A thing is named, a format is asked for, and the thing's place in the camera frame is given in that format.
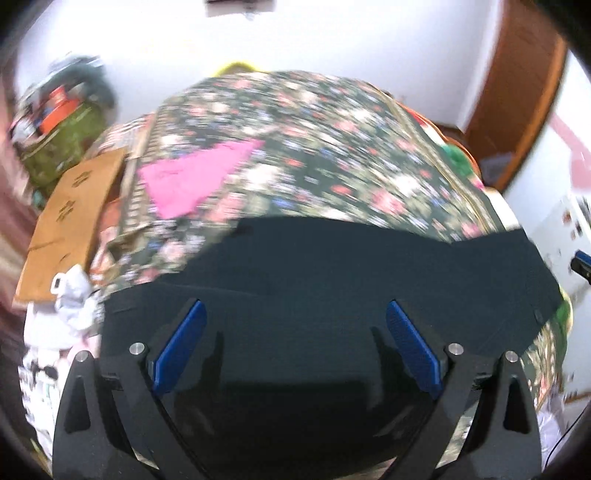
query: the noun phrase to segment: white cloth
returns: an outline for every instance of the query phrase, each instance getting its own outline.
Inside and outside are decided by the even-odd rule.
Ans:
[[[18,369],[27,421],[37,431],[39,445],[50,462],[57,412],[70,365],[80,350],[90,350],[98,357],[100,335],[92,335],[103,316],[100,293],[92,293],[80,265],[57,274],[51,292],[57,296],[55,304],[31,302],[27,306],[24,341],[30,348]],[[42,371],[45,367],[53,367],[57,379]]]
[[[55,305],[29,303],[24,341],[39,349],[68,350],[90,333],[102,306],[80,265],[57,274],[51,292],[57,295]]]
[[[538,412],[538,427],[540,429],[540,443],[542,445],[542,468],[544,468],[550,452],[552,452],[566,430],[564,397],[559,392],[557,385],[552,386],[548,399],[546,399]],[[561,445],[554,450],[552,453],[553,456],[558,453]]]

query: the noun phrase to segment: cardboard sheet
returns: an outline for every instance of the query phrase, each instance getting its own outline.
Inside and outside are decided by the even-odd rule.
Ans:
[[[84,161],[63,174],[39,217],[15,300],[53,301],[55,274],[76,264],[87,270],[103,205],[118,178],[125,148]]]

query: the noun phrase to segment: pink cloth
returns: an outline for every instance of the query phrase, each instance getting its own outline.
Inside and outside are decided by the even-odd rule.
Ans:
[[[228,141],[208,150],[160,160],[139,171],[158,215],[165,220],[192,212],[219,189],[228,174],[263,145],[263,140]]]

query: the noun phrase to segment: floral fabric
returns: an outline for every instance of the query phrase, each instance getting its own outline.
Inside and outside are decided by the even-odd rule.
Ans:
[[[127,147],[132,150],[138,143],[151,115],[142,115],[126,124],[113,125],[97,138],[84,155],[84,160],[94,158],[109,150]]]
[[[137,168],[253,138],[264,145],[181,218],[159,219],[134,175],[110,244],[118,262],[107,294],[182,269],[242,216],[319,216],[441,241],[503,228],[479,180],[463,174],[396,102],[357,80],[305,72],[206,79],[157,111]],[[537,407],[560,370],[570,313],[566,301],[522,357]],[[457,456],[470,419],[460,422],[442,460]]]

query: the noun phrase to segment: bolt head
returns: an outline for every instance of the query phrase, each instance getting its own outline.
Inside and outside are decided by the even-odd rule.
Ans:
[[[129,347],[129,353],[131,353],[131,355],[139,355],[145,350],[145,348],[146,346],[143,343],[135,342]]]
[[[74,359],[78,362],[83,362],[84,360],[86,360],[88,358],[88,350],[81,350],[80,352],[78,352],[76,354],[76,356],[74,357]]]
[[[450,343],[447,349],[452,355],[461,355],[464,353],[464,347],[459,343]]]
[[[519,360],[519,355],[517,355],[513,350],[509,350],[505,353],[505,358],[514,364],[517,360]]]

